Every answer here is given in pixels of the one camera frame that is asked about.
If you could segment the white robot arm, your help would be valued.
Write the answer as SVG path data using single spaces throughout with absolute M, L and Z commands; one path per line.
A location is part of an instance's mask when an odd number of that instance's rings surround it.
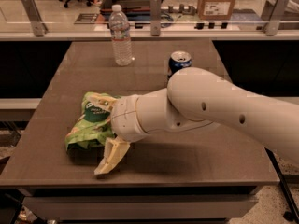
M 215 123 L 237 129 L 299 164 L 299 105 L 243 90 L 201 68 L 177 71 L 164 89 L 95 105 L 110 113 L 116 134 L 106 140 L 104 158 L 94 170 L 97 175 L 113 170 L 133 142 L 151 134 Z

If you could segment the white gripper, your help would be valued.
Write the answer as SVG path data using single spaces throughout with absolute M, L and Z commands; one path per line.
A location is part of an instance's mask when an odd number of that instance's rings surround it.
M 138 121 L 136 112 L 138 98 L 138 95 L 131 95 L 123 96 L 117 100 L 114 97 L 102 94 L 92 94 L 88 97 L 88 101 L 94 106 L 106 112 L 111 112 L 111 127 L 118 136 L 106 139 L 103 159 L 94 170 L 96 175 L 108 174 L 125 156 L 130 148 L 130 143 L 148 136 Z

